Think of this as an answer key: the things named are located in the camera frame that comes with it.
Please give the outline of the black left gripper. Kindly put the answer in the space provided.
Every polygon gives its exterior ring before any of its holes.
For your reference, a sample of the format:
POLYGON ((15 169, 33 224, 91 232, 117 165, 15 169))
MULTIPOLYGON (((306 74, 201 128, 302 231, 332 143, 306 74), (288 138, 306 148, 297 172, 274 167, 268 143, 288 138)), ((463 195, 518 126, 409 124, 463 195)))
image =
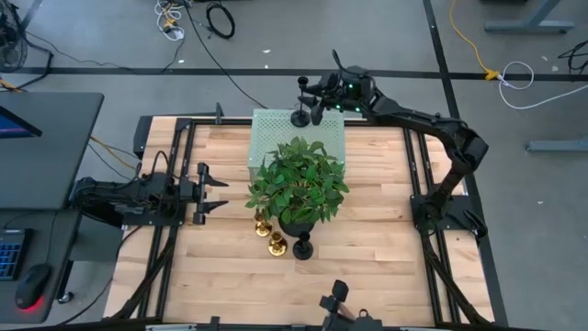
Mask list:
POLYGON ((208 174, 209 167, 205 163, 198 163, 198 182, 190 181, 187 176, 182 176, 179 179, 179 200, 181 203, 196 203, 197 210, 193 214, 193 224, 204 225, 206 214, 211 213, 216 208, 228 203, 227 200, 219 201, 205 201, 206 198, 206 184, 211 187, 228 187, 227 183, 216 180, 212 175, 208 174))

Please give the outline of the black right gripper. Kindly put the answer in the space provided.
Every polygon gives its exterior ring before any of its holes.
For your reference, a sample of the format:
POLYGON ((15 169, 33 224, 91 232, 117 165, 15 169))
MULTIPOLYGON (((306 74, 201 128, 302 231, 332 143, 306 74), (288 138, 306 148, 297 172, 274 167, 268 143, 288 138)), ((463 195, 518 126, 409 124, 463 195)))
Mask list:
POLYGON ((324 81, 302 87, 303 93, 322 95, 322 100, 317 97, 298 97, 303 109, 310 115, 310 123, 313 125, 321 123, 324 108, 334 108, 341 112, 360 112, 369 104, 373 95, 374 80, 367 69, 360 66, 339 69, 336 78, 333 87, 327 87, 324 81))

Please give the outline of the black candlestick holder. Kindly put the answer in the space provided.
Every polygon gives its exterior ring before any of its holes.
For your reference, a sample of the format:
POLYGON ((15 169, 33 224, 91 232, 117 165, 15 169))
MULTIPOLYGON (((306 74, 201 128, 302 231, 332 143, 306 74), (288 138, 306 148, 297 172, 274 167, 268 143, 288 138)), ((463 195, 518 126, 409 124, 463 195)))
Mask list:
MULTIPOLYGON (((306 88, 309 80, 306 76, 300 76, 298 78, 298 85, 300 89, 300 95, 303 96, 304 89, 306 88)), ((290 116, 290 122, 292 125, 298 128, 303 128, 309 125, 310 115, 303 109, 303 104, 300 103, 299 109, 292 112, 290 116)))
POLYGON ((313 245, 311 244, 311 235, 309 232, 301 232, 299 239, 293 245, 293 255, 298 260, 308 260, 313 254, 313 245))

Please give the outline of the gold candlestick holder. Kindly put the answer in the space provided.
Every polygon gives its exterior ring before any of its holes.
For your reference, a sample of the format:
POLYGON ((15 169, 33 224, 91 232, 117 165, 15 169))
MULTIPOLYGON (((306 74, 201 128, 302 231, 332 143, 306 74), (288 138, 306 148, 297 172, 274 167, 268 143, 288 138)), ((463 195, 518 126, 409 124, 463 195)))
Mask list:
POLYGON ((269 236, 273 231, 273 224, 266 219, 265 215, 257 210, 254 215, 255 227, 254 230, 257 235, 261 237, 269 236))
POLYGON ((288 250, 288 242, 281 232, 274 231, 268 241, 268 251, 274 257, 283 256, 288 250))

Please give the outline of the green perforated metal shelf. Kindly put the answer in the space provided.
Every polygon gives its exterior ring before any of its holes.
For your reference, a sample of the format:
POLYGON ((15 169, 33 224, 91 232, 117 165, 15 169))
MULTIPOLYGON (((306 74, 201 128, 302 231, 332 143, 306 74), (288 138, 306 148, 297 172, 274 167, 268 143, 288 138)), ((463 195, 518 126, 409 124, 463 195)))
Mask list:
POLYGON ((263 161, 268 166, 274 160, 270 152, 276 151, 279 143, 290 143, 296 137, 303 138, 308 144, 323 143, 328 155, 345 164, 345 118, 341 113, 325 111, 320 125, 310 123, 303 128, 291 123, 292 114, 293 111, 288 109, 254 110, 248 155, 251 182, 254 182, 263 161))

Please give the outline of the green leafy plant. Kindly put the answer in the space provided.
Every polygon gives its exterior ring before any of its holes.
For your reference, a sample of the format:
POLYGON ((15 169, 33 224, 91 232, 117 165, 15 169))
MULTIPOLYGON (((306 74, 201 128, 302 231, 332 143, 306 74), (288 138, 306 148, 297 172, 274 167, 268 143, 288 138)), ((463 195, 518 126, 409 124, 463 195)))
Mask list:
POLYGON ((302 137, 268 152, 248 189, 246 208, 284 224, 331 221, 349 192, 345 164, 302 137))

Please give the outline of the black plant pot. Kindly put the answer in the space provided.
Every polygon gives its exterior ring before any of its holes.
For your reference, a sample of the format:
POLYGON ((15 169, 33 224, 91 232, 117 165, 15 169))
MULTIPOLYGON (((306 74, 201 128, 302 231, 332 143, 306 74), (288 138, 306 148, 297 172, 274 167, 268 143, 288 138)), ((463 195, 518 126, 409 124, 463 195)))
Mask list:
POLYGON ((301 221, 299 219, 291 219, 286 222, 283 217, 278 219, 278 224, 281 230, 291 237, 299 237, 303 232, 309 233, 315 225, 315 223, 301 221))

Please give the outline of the dark grey desk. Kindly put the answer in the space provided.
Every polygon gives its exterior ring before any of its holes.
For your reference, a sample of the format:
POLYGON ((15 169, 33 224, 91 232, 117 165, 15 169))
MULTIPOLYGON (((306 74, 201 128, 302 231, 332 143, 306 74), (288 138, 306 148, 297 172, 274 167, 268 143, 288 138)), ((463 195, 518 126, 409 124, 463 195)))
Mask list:
POLYGON ((0 107, 42 132, 0 138, 0 230, 30 231, 20 278, 36 265, 50 268, 28 309, 16 306, 17 280, 0 280, 0 324, 40 324, 49 315, 81 221, 66 204, 103 101, 101 93, 0 94, 0 107))

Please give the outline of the black computer mouse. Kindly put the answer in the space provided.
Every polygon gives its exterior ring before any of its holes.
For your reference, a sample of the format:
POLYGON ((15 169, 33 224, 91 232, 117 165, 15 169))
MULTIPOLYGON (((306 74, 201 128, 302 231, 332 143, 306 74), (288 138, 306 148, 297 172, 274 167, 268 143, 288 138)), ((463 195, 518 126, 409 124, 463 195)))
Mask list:
POLYGON ((44 292, 50 275, 51 267, 47 264, 37 264, 29 268, 17 285, 15 294, 17 308, 26 310, 34 306, 44 292))

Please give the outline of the computer monitor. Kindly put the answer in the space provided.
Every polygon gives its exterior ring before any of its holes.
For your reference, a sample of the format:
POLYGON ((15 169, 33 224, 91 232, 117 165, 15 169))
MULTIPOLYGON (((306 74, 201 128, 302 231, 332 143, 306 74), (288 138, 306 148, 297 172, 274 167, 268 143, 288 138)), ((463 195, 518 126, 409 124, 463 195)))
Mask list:
POLYGON ((40 137, 42 131, 0 106, 0 139, 40 137))

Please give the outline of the black keyboard blue keys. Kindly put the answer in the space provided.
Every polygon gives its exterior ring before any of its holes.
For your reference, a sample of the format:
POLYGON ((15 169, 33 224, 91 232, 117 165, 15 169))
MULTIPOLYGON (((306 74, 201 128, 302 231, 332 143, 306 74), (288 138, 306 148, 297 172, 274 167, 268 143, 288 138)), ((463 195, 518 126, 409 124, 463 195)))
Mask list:
POLYGON ((17 278, 29 237, 29 229, 0 229, 0 280, 17 278))

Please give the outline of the grey desk leg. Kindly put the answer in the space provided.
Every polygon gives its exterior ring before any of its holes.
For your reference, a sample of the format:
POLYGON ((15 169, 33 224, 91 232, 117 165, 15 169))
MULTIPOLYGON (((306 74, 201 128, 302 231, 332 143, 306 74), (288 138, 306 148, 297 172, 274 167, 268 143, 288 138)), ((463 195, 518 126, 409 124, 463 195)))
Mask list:
POLYGON ((573 22, 547 19, 559 2, 560 0, 541 0, 539 7, 527 18, 487 21, 484 30, 499 34, 566 34, 576 28, 573 22))

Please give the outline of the grey desk foot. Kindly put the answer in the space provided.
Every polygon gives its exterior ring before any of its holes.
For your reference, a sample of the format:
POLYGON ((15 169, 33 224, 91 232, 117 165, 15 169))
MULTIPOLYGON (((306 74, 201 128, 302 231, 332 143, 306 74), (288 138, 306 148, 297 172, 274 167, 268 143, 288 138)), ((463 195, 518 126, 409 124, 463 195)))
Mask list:
POLYGON ((547 152, 563 152, 563 153, 580 153, 588 152, 588 137, 578 140, 545 140, 545 141, 530 141, 526 150, 528 152, 547 153, 547 152))

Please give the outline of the black floor fan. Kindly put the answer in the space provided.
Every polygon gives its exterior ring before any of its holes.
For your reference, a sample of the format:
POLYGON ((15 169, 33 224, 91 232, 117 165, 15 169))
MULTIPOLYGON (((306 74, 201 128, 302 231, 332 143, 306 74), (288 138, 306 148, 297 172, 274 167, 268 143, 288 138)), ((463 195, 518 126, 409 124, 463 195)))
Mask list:
POLYGON ((53 53, 32 43, 27 37, 27 25, 17 13, 17 6, 9 0, 0 0, 0 87, 5 92, 25 92, 26 87, 44 79, 50 72, 53 53), (20 70, 28 58, 28 49, 47 54, 47 62, 39 77, 20 85, 9 84, 2 74, 20 70))

